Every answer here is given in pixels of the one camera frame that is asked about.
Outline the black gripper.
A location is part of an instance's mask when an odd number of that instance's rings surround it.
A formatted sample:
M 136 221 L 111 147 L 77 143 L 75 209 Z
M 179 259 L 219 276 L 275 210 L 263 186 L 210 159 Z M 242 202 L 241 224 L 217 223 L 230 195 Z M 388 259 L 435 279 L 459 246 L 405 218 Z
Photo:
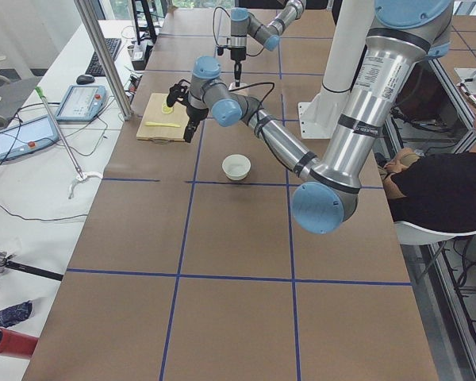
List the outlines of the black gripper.
M 186 114 L 189 117 L 189 122 L 184 130 L 183 139 L 186 143 L 190 143 L 193 139 L 194 132 L 198 130 L 201 121 L 207 118 L 207 109 L 198 108 L 189 104 L 186 107 Z
M 245 47 L 231 47 L 231 60 L 235 61 L 233 66 L 234 85 L 238 87 L 241 83 L 242 63 L 247 58 L 247 49 Z

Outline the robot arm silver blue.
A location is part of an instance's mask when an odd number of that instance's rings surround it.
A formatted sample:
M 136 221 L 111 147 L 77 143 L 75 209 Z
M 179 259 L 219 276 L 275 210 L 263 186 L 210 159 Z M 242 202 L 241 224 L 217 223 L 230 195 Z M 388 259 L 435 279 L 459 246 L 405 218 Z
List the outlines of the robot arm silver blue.
M 296 222 L 311 233 L 337 229 L 355 212 L 359 174 L 413 66 L 449 48 L 450 1 L 344 1 L 320 93 L 299 104 L 300 137 L 257 98 L 230 89 L 212 56 L 196 59 L 181 102 L 191 136 L 208 116 L 241 122 L 300 180 Z
M 263 24 L 252 12 L 243 7 L 235 7 L 230 12 L 230 37 L 225 47 L 230 50 L 234 62 L 234 87 L 241 82 L 242 62 L 247 57 L 247 38 L 251 37 L 268 51 L 275 50 L 280 42 L 280 36 L 287 27 L 299 19 L 306 8 L 304 0 L 287 1 L 281 13 L 269 24 Z

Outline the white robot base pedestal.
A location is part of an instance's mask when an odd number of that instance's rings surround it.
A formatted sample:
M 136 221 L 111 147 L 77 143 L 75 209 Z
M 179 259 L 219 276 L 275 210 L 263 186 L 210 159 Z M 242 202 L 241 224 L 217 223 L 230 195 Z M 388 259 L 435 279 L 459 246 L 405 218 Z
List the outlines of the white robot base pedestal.
M 359 72 L 359 62 L 366 50 L 366 35 L 373 19 L 372 0 L 341 3 L 321 90 L 311 102 L 298 104 L 302 138 L 328 139 L 332 136 Z

